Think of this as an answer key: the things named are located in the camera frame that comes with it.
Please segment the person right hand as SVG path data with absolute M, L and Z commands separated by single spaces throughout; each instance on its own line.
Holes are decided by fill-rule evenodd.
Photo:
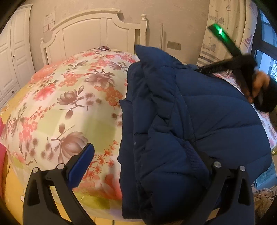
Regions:
M 252 82 L 252 91 L 246 89 L 244 95 L 250 104 L 253 103 L 255 97 L 258 96 L 261 90 L 266 90 L 270 83 L 270 77 L 263 71 L 256 71 Z

